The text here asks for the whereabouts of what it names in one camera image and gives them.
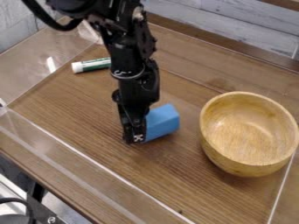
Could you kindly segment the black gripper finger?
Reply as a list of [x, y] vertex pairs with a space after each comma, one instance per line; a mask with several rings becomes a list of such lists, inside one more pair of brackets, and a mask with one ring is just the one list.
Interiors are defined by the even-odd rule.
[[122, 139], [126, 144], [141, 143], [145, 140], [146, 109], [132, 105], [117, 105]]

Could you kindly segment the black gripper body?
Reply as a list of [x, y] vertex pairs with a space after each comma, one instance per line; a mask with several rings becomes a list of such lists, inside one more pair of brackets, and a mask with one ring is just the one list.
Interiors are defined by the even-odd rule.
[[141, 123], [150, 105], [160, 98], [158, 67], [146, 61], [112, 59], [110, 75], [117, 81], [112, 100], [117, 106], [121, 123]]

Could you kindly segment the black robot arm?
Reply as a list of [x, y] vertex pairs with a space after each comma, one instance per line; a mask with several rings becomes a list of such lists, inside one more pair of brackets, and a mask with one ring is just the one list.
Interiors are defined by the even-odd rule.
[[110, 76], [117, 81], [112, 100], [117, 106], [122, 139], [128, 144], [146, 140], [149, 108], [160, 98], [158, 66], [152, 58], [156, 51], [140, 0], [45, 0], [61, 15], [59, 24], [35, 0], [21, 0], [31, 14], [54, 30], [67, 32], [88, 22], [102, 38], [110, 58]]

